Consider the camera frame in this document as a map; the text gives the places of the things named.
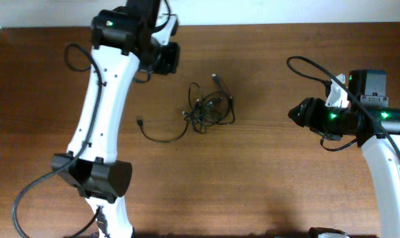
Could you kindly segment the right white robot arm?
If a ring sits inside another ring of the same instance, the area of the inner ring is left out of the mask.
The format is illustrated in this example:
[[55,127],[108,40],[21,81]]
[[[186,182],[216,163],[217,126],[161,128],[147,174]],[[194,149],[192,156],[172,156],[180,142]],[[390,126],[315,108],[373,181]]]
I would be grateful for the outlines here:
[[333,83],[327,100],[306,98],[288,117],[323,139],[355,137],[371,172],[381,235],[400,237],[400,109],[388,107],[386,73],[358,69],[338,78],[351,96]]

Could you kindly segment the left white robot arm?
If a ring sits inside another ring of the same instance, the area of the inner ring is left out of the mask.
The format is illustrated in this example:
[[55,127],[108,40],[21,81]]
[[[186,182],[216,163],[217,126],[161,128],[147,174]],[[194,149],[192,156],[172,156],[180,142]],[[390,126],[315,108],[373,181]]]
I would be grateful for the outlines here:
[[117,139],[136,73],[168,75],[177,70],[176,15],[157,23],[159,1],[128,1],[101,11],[91,23],[90,79],[77,129],[52,170],[75,187],[94,212],[100,237],[132,237],[125,193],[132,165],[117,158]]

